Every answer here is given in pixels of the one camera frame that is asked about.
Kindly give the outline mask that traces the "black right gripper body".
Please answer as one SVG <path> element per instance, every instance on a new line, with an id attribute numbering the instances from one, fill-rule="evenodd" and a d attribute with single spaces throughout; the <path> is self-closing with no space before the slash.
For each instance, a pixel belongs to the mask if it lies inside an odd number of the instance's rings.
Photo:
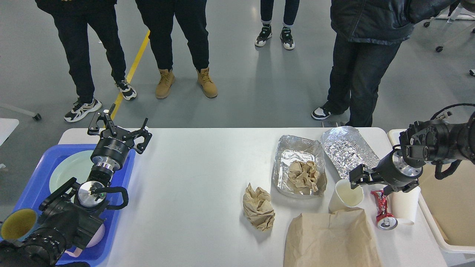
<path id="1" fill-rule="evenodd" d="M 392 185 L 394 192 L 410 192 L 419 186 L 418 178 L 422 167 L 412 167 L 405 162 L 401 150 L 393 150 L 386 155 L 373 170 L 379 176 L 379 184 Z"/>

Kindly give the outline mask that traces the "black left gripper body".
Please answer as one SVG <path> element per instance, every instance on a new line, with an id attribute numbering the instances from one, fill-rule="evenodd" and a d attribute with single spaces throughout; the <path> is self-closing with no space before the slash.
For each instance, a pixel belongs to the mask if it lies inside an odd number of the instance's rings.
<path id="1" fill-rule="evenodd" d="M 117 135 L 112 135 L 112 130 L 103 130 L 100 140 L 91 155 L 94 166 L 100 166 L 110 171 L 122 169 L 129 154 L 135 147 L 136 137 L 128 136 L 127 130 L 117 130 Z"/>

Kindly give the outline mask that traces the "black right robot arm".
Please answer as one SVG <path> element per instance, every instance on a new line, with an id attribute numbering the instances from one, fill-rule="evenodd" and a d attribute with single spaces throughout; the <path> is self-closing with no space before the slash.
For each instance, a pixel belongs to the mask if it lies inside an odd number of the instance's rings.
<path id="1" fill-rule="evenodd" d="M 419 185 L 423 166 L 436 166 L 435 178 L 442 180 L 452 175 L 462 160 L 475 161 L 475 122 L 450 124 L 449 106 L 439 110 L 431 120 L 416 121 L 399 134 L 399 143 L 377 167 L 358 165 L 349 173 L 351 189 L 361 185 L 384 184 L 384 195 L 410 192 Z"/>

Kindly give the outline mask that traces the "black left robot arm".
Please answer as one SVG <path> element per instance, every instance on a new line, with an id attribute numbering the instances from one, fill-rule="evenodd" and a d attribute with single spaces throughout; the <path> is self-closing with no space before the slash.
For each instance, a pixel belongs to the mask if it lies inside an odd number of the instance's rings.
<path id="1" fill-rule="evenodd" d="M 109 110 L 95 113 L 88 135 L 99 141 L 91 155 L 88 178 L 78 183 L 70 178 L 34 210 L 12 213 L 1 225 L 2 267 L 54 267 L 70 247 L 80 254 L 100 230 L 105 210 L 120 210 L 129 203 L 127 189 L 112 187 L 115 172 L 122 169 L 130 150 L 142 154 L 152 134 L 142 127 L 129 131 L 116 126 Z"/>

